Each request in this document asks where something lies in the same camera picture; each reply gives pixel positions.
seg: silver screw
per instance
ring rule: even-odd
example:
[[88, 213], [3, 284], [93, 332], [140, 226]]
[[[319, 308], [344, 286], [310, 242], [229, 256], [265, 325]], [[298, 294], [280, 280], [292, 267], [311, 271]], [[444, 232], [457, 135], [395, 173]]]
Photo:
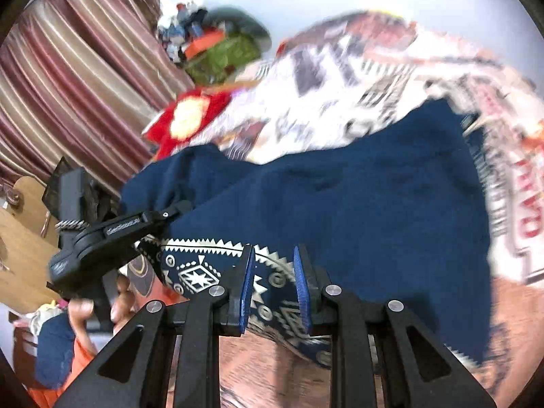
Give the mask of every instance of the silver screw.
[[145, 309], [148, 310], [150, 313], [157, 313], [163, 305], [160, 301], [151, 301], [148, 302], [148, 304], [145, 306]]
[[338, 296], [342, 293], [342, 289], [338, 285], [327, 285], [325, 287], [325, 293], [330, 296]]
[[223, 293], [225, 293], [225, 289], [221, 285], [214, 285], [213, 287], [209, 288], [208, 293], [210, 293], [210, 296], [216, 298], [217, 296], [221, 296]]
[[404, 310], [404, 304], [401, 301], [396, 301], [396, 300], [389, 301], [389, 304], [387, 304], [387, 306], [389, 307], [391, 311], [394, 311], [397, 313], [399, 311]]

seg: navy blue cloth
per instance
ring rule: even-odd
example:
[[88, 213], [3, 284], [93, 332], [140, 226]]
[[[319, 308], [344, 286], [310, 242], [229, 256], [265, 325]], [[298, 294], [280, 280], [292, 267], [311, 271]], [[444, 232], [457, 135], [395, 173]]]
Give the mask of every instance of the navy blue cloth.
[[361, 299], [399, 299], [449, 347], [481, 362], [489, 339], [490, 243], [483, 192], [461, 117], [427, 101], [345, 148], [233, 161], [214, 145], [151, 164], [122, 192], [126, 211], [189, 199], [170, 223], [158, 260], [164, 282], [187, 297], [215, 285], [256, 246], [250, 329], [327, 365], [328, 340], [300, 320], [292, 267], [304, 243], [333, 283]]
[[44, 322], [37, 337], [34, 377], [45, 388], [62, 387], [72, 371], [75, 334], [67, 313]]

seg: orange garment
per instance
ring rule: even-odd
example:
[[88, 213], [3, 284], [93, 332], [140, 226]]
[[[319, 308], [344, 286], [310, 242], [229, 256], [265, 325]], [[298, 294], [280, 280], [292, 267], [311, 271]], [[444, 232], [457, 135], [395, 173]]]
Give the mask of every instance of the orange garment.
[[66, 390], [74, 379], [80, 375], [83, 369], [92, 361], [94, 355], [85, 350], [78, 339], [73, 344], [73, 361], [72, 371], [68, 375], [64, 385], [58, 390], [37, 390], [36, 388], [29, 388], [28, 393], [38, 404], [40, 408], [53, 408], [56, 400]]

